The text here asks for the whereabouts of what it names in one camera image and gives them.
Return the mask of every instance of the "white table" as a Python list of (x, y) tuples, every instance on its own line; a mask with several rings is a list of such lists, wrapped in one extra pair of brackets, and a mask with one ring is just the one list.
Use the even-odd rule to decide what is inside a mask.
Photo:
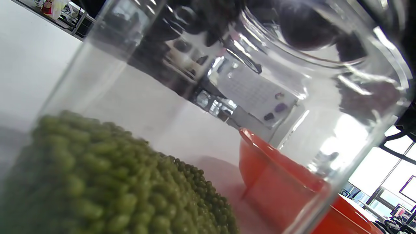
[(360, 212), (360, 214), (362, 214), (364, 217), (366, 217), (371, 222), (374, 222), (374, 221), (377, 220), (376, 217), (374, 217), (370, 212), (364, 210), (361, 206), (359, 206), (353, 200), (351, 200), (349, 198), (346, 198), (344, 196), (341, 196), (341, 195), (340, 195), (340, 197), (343, 198), (345, 201), (347, 201), (350, 205), (352, 205), (358, 212)]
[(379, 215), (375, 210), (373, 210), (369, 205), (365, 204), (364, 202), (358, 200), (359, 203), (361, 203), (366, 210), (370, 211), (372, 214), (374, 214), (375, 216), (377, 216), (377, 219), (384, 223), (384, 221), (386, 220), (386, 218), (384, 218), (382, 215)]
[(0, 28), (0, 127), (25, 132), (82, 42), (9, 0)]

